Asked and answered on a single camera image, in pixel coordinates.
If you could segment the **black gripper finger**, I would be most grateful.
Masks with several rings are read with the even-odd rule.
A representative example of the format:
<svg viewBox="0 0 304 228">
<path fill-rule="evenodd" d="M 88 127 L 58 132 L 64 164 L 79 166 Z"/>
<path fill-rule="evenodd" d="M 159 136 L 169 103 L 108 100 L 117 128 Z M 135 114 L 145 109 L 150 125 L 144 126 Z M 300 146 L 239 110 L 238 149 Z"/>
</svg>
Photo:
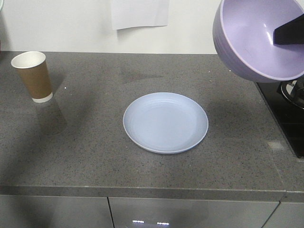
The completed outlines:
<svg viewBox="0 0 304 228">
<path fill-rule="evenodd" d="M 304 43 L 304 15 L 276 28 L 273 43 L 277 45 L 297 45 Z"/>
</svg>

